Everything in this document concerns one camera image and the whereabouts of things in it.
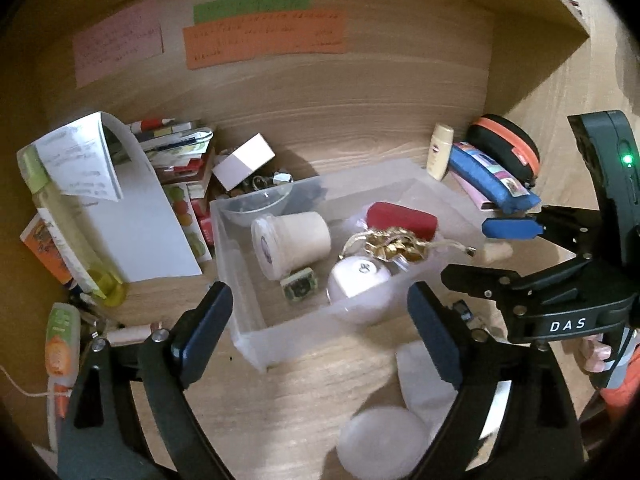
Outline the right hand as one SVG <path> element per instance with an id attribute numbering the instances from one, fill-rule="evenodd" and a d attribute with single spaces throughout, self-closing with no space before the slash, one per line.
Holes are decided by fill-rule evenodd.
<path id="1" fill-rule="evenodd" d="M 612 354 L 612 347 L 605 344 L 603 335 L 591 335 L 582 338 L 579 345 L 582 369 L 587 373 L 602 373 L 608 366 L 608 359 Z"/>

